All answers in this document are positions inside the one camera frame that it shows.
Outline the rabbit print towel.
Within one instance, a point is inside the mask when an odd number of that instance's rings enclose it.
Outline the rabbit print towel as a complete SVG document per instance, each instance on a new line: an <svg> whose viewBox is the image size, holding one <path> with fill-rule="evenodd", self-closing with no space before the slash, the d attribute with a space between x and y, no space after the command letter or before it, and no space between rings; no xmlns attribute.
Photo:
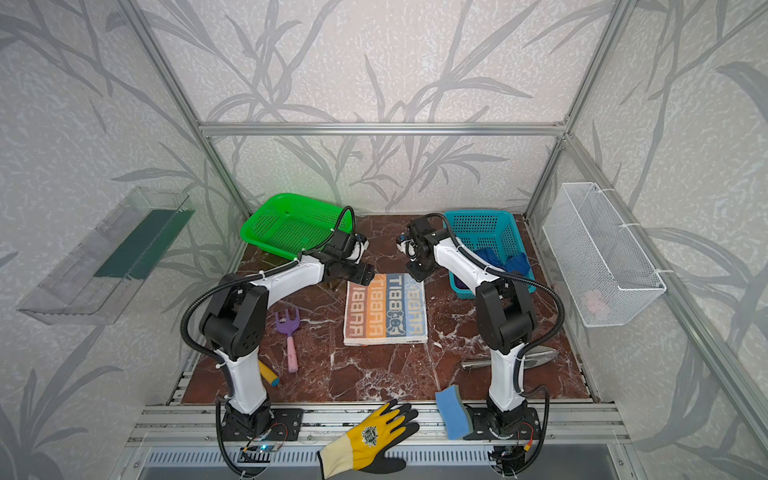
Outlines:
<svg viewBox="0 0 768 480"><path fill-rule="evenodd" d="M368 286L349 283L345 346L423 344L428 340L424 285L407 273L376 274Z"/></svg>

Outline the teal plastic basket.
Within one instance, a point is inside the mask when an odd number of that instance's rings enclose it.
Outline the teal plastic basket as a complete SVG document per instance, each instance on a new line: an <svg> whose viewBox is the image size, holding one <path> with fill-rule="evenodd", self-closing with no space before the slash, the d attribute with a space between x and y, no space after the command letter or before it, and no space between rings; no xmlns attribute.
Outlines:
<svg viewBox="0 0 768 480"><path fill-rule="evenodd" d="M453 210L445 217L453 232L466 248L491 248L502 261L519 253L526 253L514 216L501 210ZM525 276L533 280L531 272Z"/></svg>

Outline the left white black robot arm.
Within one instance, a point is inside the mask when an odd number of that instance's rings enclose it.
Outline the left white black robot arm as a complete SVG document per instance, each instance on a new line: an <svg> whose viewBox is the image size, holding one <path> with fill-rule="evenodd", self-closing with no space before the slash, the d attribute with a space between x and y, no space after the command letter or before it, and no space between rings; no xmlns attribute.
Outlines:
<svg viewBox="0 0 768 480"><path fill-rule="evenodd" d="M336 224L319 245L266 272L222 278L182 316L182 340L222 367L229 387L227 412L251 429L268 422L271 414L258 366L269 308L324 281L340 279L367 286L375 277L374 266L362 261L369 245L367 238L353 230L344 231L341 223L345 219L355 219L350 206L341 209Z"/></svg>

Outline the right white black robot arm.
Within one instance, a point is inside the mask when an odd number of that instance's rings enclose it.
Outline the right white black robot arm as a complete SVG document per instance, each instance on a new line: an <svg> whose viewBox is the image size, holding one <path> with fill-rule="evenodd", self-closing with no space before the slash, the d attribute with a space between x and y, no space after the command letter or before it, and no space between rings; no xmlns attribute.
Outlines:
<svg viewBox="0 0 768 480"><path fill-rule="evenodd" d="M397 239L398 249L408 258L406 268L422 282L444 268L469 287L475 297L477 325L491 350L491 384L488 409L499 429L523 419L534 390L524 389L523 365L527 354L556 336L565 323L565 306L550 287L495 267L464 246L447 218L431 213L411 221ZM529 288L547 294L555 304L555 324L534 338L537 317Z"/></svg>

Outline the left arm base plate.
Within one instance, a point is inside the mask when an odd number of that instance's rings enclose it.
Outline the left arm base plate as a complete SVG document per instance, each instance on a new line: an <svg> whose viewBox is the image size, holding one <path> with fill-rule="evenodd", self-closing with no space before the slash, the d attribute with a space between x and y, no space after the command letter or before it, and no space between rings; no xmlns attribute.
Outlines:
<svg viewBox="0 0 768 480"><path fill-rule="evenodd" d="M301 408L273 408L266 400L255 412L238 411L232 402L224 404L219 420L219 437L229 441L296 441L302 425Z"/></svg>

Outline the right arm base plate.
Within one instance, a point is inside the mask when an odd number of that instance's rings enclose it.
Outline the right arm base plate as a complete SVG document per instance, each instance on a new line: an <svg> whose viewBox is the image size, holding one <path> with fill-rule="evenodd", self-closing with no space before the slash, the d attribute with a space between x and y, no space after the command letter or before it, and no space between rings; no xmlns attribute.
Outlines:
<svg viewBox="0 0 768 480"><path fill-rule="evenodd" d="M471 429L463 440L525 440L533 442L541 435L538 412L523 400L509 411L500 410L490 399L485 406L466 406Z"/></svg>

